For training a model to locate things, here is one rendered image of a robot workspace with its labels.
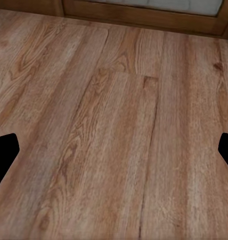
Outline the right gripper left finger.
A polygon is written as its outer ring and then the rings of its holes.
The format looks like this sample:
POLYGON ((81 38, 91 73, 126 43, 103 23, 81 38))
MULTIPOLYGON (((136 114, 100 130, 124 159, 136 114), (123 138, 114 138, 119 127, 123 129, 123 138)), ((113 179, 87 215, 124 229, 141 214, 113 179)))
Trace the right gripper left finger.
POLYGON ((20 151, 15 133, 0 136, 0 183, 20 151))

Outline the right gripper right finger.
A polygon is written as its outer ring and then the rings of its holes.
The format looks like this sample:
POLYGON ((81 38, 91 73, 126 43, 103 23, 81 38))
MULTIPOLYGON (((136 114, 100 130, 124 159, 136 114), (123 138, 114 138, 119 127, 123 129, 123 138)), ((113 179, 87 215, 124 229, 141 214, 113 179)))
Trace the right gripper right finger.
POLYGON ((219 145, 218 145, 218 151, 228 164, 228 133, 223 133, 221 135, 219 145))

